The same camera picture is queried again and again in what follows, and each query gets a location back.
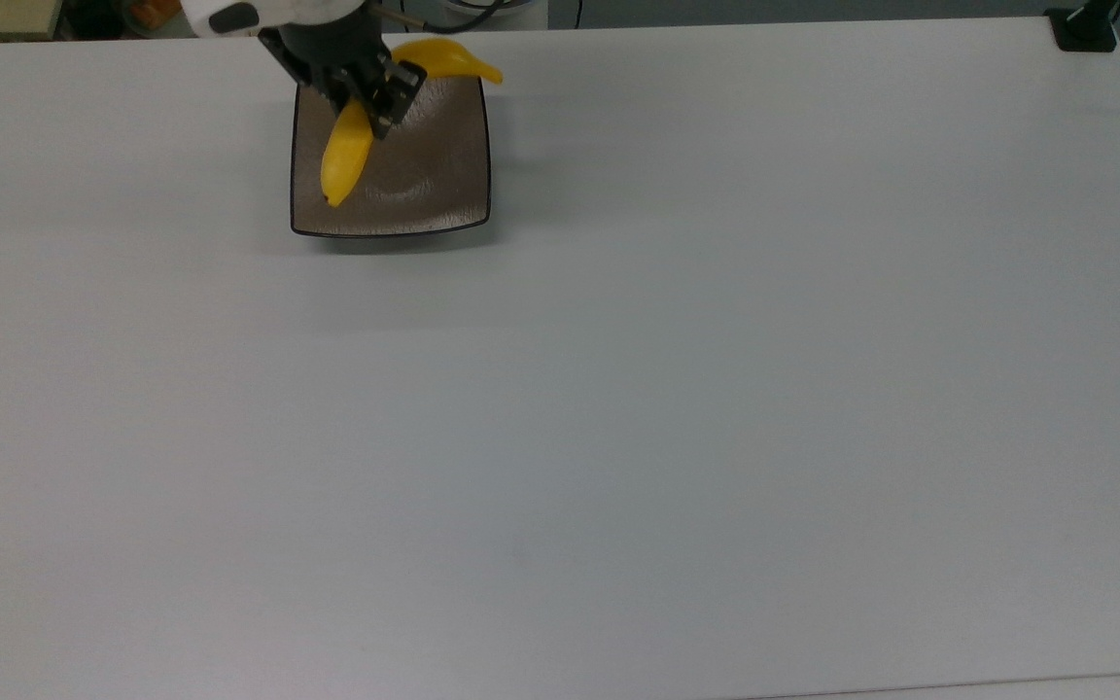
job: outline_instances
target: cable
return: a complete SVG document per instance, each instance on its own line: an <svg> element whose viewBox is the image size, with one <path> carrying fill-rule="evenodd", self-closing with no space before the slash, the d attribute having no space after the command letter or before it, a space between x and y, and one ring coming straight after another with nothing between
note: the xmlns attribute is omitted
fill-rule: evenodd
<svg viewBox="0 0 1120 700"><path fill-rule="evenodd" d="M486 6L486 9L482 11L476 18L472 18L468 22L460 22L457 26L433 26L431 22L426 22L423 29L432 34L460 34L464 31L469 31L489 19L492 15L498 12L498 9L503 8L507 0L493 0L491 4Z"/></svg>

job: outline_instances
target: brown plate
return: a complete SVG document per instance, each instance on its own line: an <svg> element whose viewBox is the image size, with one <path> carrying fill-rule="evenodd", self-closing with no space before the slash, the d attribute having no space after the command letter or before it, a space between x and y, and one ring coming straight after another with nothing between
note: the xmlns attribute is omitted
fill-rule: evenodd
<svg viewBox="0 0 1120 700"><path fill-rule="evenodd" d="M335 125L312 88L297 91L292 121L292 231L365 236L440 233L491 216L491 147L482 81L428 80L404 123L370 149L361 180L338 207L319 184L323 151Z"/></svg>

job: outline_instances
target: floor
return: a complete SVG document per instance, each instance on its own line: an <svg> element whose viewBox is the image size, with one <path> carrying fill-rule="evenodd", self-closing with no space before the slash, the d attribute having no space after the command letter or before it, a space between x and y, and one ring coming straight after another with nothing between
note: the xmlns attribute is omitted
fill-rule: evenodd
<svg viewBox="0 0 1120 700"><path fill-rule="evenodd" d="M1080 3L1081 0L584 0L581 26L1038 17L1051 6L1077 8ZM577 9L578 0L550 0L551 26L572 26ZM1120 35L1120 19L1117 34Z"/></svg>

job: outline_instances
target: black mount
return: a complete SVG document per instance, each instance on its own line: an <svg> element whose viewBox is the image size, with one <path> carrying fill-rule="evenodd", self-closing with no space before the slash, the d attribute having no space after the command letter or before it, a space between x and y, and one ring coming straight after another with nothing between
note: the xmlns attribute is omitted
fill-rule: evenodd
<svg viewBox="0 0 1120 700"><path fill-rule="evenodd" d="M258 40L298 85L317 90L337 114L348 101L360 102L374 138L383 138L404 120L426 71L392 62L382 21L367 11L370 4L325 26L263 28Z"/></svg>
<svg viewBox="0 0 1120 700"><path fill-rule="evenodd" d="M1044 10L1053 22L1053 37L1062 52L1108 54L1117 48L1109 13L1119 0L1090 0L1083 8Z"/></svg>

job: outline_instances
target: yellow banana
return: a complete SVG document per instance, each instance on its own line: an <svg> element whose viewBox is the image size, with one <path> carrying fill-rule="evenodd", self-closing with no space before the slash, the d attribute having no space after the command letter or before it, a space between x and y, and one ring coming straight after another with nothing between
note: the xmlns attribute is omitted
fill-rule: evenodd
<svg viewBox="0 0 1120 700"><path fill-rule="evenodd" d="M335 128L330 130L328 147L323 152L323 195L329 205L338 207L343 198L357 185L374 132L370 116L356 100L349 100L339 111Z"/></svg>
<svg viewBox="0 0 1120 700"><path fill-rule="evenodd" d="M504 74L488 63L479 62L464 46L450 39L421 39L396 46L392 52L393 62L409 62L422 66L427 78L472 76L501 84ZM370 129L370 116L356 103L339 112L335 128L330 130L328 147L323 152L323 195L329 205L338 207L357 185L374 133Z"/></svg>
<svg viewBox="0 0 1120 700"><path fill-rule="evenodd" d="M417 63L426 68L426 76L475 76L492 81L495 85L504 83L504 74L488 63L479 62L469 49L450 39L421 39L401 44L392 52L393 62Z"/></svg>

